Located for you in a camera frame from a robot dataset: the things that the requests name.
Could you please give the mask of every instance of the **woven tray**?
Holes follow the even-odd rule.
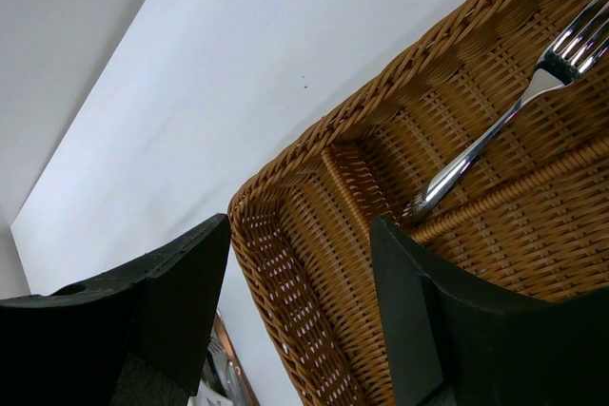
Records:
[[[392,404],[368,247],[590,0],[467,0],[251,178],[233,246],[304,404]],[[609,281],[609,59],[528,107],[412,236],[542,300]]]

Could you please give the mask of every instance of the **tabletop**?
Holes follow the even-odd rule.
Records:
[[[32,293],[226,212],[464,0],[147,0],[11,227]],[[262,405],[300,404],[231,253],[219,307]]]

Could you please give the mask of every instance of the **gray wall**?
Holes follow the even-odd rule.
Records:
[[[0,298],[27,293],[8,227],[143,2],[0,0]]]

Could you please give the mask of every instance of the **fork handle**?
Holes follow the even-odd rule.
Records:
[[[403,216],[408,222],[420,221],[446,195],[465,170],[476,160],[484,147],[488,145],[488,142],[528,103],[530,98],[527,97],[525,100],[523,97],[524,95],[509,107],[497,122],[490,126],[464,152],[440,170],[417,196],[410,201],[403,212]]]

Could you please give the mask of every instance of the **silver fork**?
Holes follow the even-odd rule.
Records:
[[[406,205],[405,222],[420,221],[521,109],[546,92],[571,86],[600,59],[609,48],[609,38],[602,40],[609,32],[609,2],[601,6],[602,1],[592,0],[541,54],[531,82],[519,100]]]

